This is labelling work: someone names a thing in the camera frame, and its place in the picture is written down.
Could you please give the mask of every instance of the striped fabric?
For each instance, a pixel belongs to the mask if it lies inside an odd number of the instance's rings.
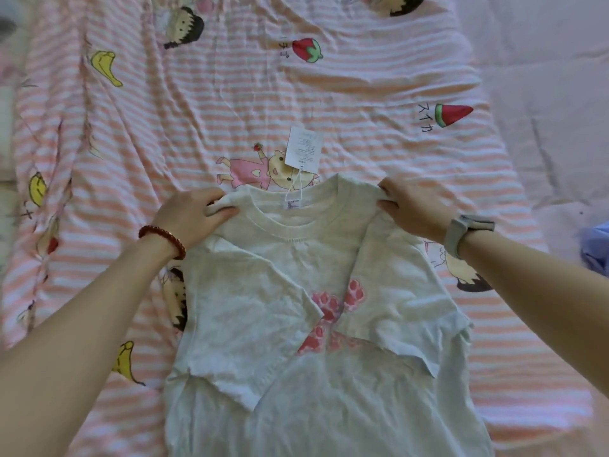
[[[23,220],[3,288],[8,346],[173,192],[285,190],[292,126],[324,132],[311,184],[401,174],[543,249],[456,19],[448,0],[403,16],[362,0],[42,0],[27,59],[35,86],[17,101]],[[496,445],[584,424],[586,383],[471,268],[438,244],[428,253],[476,323],[471,391]],[[179,268],[153,282],[72,455],[165,453],[160,391],[180,336],[179,285]]]

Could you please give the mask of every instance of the smartwatch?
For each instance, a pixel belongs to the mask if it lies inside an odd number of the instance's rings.
[[[461,260],[457,250],[465,233],[467,231],[494,231],[494,226],[495,222],[491,218],[477,215],[461,215],[451,221],[444,238],[444,249],[449,255]]]

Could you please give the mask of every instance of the care label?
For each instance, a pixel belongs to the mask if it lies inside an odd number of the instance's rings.
[[[323,143],[323,133],[292,127],[285,150],[285,164],[292,168],[317,174],[319,159],[322,157]]]
[[[284,208],[286,210],[294,210],[295,208],[300,208],[300,199],[286,200],[284,202]]]

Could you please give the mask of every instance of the watermelon slice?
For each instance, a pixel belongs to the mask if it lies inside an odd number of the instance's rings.
[[[467,117],[474,111],[470,106],[453,106],[451,104],[436,104],[435,105],[435,121],[442,128],[452,125],[454,122],[460,121],[463,117]]]

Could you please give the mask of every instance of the tag string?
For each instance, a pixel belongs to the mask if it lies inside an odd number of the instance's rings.
[[[296,173],[296,177],[300,178],[300,200],[299,202],[302,203],[303,201],[303,166],[301,165],[300,168],[298,169],[298,173]],[[296,178],[292,178],[292,185],[290,186],[290,188],[287,190],[287,192],[285,193],[285,201],[287,202],[287,196],[290,195],[290,192],[292,191],[292,188],[294,187],[294,183],[296,181]]]

